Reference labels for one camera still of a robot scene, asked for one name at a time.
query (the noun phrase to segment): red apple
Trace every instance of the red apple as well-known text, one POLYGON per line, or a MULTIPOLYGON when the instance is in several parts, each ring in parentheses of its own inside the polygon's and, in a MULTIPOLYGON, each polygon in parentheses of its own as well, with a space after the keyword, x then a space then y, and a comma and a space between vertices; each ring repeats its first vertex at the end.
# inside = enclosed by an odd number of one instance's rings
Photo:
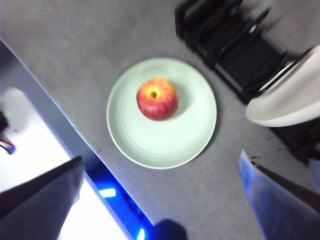
POLYGON ((142 114, 151 120, 170 118, 179 104, 175 86, 160 77, 152 78, 141 85, 136 102, 142 114))

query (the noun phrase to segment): gray carpet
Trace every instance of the gray carpet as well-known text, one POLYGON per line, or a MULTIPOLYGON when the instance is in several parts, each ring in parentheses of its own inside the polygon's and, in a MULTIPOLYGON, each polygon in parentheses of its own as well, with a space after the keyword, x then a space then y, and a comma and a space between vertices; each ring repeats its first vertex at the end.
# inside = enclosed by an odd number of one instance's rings
MULTIPOLYGON (((31 70, 75 128, 153 223, 185 226, 191 240, 263 239, 242 186, 242 149, 297 184, 314 189, 307 169, 268 129, 245 118, 245 106, 175 35, 181 0, 2 0, 1 38, 31 70), (131 65, 171 57, 195 66, 212 86, 218 123, 209 147, 171 170, 126 159, 107 130, 106 104, 131 65)), ((245 1, 254 15, 272 6, 265 26, 298 53, 320 44, 318 0, 245 1)))

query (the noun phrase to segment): plate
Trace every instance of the plate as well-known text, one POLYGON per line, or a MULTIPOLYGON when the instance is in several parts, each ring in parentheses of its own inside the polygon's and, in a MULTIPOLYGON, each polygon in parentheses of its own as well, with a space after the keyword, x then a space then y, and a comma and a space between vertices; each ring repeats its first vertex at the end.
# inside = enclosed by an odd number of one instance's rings
POLYGON ((275 85, 249 102, 246 108, 247 118, 266 127, 286 127, 318 118, 319 66, 320 46, 317 46, 275 85))
POLYGON ((152 58, 128 69, 114 85, 106 107, 107 127, 116 147, 134 163, 170 169, 194 159, 208 144, 217 120, 214 93, 192 66, 171 58, 152 58), (169 119, 154 121, 139 110, 136 95, 145 81, 172 82, 179 106, 169 119))

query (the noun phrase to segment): apple stem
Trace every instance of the apple stem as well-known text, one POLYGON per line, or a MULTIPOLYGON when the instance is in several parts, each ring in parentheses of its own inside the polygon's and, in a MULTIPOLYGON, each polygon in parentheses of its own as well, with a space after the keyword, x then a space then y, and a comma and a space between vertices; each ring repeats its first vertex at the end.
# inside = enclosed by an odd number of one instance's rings
POLYGON ((156 96, 157 96, 157 93, 156 92, 151 92, 151 97, 153 97, 153 98, 156 98, 156 96))

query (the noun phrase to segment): light green plate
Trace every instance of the light green plate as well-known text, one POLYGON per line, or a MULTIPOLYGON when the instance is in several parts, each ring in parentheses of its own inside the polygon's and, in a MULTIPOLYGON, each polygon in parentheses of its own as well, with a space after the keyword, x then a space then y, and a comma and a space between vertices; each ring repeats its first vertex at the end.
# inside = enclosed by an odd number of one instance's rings
POLYGON ((127 70, 114 85, 106 107, 108 130, 131 161, 151 169, 170 169, 194 159, 208 144, 217 106, 208 82, 192 66, 171 58, 153 58, 127 70), (169 119, 153 121, 139 110, 136 95, 145 81, 172 82, 179 106, 169 119))

